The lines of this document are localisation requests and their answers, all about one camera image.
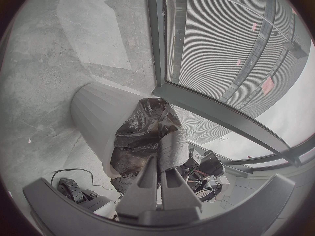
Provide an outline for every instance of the street lamp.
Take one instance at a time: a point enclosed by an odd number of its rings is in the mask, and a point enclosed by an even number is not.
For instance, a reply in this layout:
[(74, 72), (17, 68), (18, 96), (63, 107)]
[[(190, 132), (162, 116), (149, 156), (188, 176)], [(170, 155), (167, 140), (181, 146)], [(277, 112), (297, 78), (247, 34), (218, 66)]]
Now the street lamp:
[(308, 55), (302, 50), (301, 46), (295, 42), (295, 41), (291, 41), (277, 26), (274, 25), (273, 22), (271, 22), (268, 18), (266, 18), (265, 16), (261, 15), (259, 12), (253, 10), (252, 8), (246, 6), (245, 4), (242, 4), (238, 1), (235, 1), (235, 0), (227, 0), (227, 1), (230, 1), (230, 2), (233, 2), (233, 3), (236, 3), (250, 11), (252, 11), (253, 13), (255, 13), (256, 15), (260, 16), (261, 18), (263, 18), (264, 20), (266, 20), (268, 23), (270, 23), (275, 29), (276, 29), (276, 35), (275, 35), (275, 32), (274, 32), (274, 36), (282, 36), (284, 37), (287, 42), (285, 43), (282, 43), (284, 47), (286, 47), (290, 52), (292, 52), (292, 54), (296, 57), (296, 58), (302, 58), (302, 57), (307, 57)]

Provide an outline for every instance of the black wheel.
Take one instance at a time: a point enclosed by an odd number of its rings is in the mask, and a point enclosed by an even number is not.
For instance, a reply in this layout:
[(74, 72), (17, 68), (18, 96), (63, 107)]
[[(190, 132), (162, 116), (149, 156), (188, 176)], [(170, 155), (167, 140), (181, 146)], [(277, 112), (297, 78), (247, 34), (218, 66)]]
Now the black wheel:
[(76, 203), (84, 201), (82, 191), (73, 179), (60, 179), (58, 191)]

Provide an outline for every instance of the marble floor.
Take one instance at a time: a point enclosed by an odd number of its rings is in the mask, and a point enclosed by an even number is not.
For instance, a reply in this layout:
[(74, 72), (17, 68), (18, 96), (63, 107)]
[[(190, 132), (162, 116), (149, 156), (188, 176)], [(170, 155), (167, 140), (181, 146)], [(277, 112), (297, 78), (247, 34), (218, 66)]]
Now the marble floor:
[[(0, 173), (32, 222), (22, 188), (54, 171), (84, 168), (113, 189), (76, 128), (70, 103), (82, 86), (100, 82), (141, 96), (156, 86), (147, 0), (27, 0), (18, 12), (0, 73)], [(60, 172), (82, 188), (87, 172)]]

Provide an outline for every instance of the gray cylindrical object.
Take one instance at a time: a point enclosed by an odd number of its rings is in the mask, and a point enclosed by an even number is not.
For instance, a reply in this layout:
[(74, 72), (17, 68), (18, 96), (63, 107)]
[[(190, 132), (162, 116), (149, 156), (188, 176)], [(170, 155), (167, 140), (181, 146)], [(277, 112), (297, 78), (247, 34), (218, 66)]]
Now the gray cylindrical object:
[(116, 131), (142, 98), (135, 93), (92, 83), (82, 87), (72, 100), (72, 118), (110, 178), (120, 177), (110, 165)]

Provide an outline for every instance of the gray metal window frame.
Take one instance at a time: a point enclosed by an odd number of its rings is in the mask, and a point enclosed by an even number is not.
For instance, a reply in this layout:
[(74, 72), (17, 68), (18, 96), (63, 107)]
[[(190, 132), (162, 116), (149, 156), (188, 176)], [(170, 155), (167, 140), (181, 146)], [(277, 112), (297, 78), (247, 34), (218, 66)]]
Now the gray metal window frame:
[[(274, 153), (242, 160), (231, 160), (220, 155), (226, 166), (251, 174), (253, 171), (274, 170), (291, 165), (301, 166), (302, 163), (298, 156), (315, 147), (315, 135), (295, 147), (290, 147), (269, 128), (238, 109), (190, 88), (166, 81), (166, 0), (148, 0), (148, 9), (157, 80), (157, 87), (153, 90), (153, 95), (162, 97), (172, 104), (211, 120)], [(288, 163), (260, 168), (245, 166), (246, 164), (264, 163), (280, 158), (287, 160)]]

